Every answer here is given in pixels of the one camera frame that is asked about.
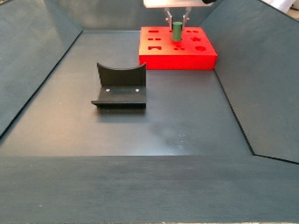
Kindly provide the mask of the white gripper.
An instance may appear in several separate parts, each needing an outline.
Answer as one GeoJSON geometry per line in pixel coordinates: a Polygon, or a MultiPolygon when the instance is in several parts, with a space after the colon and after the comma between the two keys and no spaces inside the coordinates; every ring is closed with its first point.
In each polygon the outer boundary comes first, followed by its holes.
{"type": "Polygon", "coordinates": [[[186,12],[182,16],[182,27],[190,21],[193,7],[207,7],[214,4],[214,0],[143,0],[146,8],[165,8],[166,22],[169,23],[170,30],[174,29],[174,16],[170,8],[186,7],[186,12]]]}

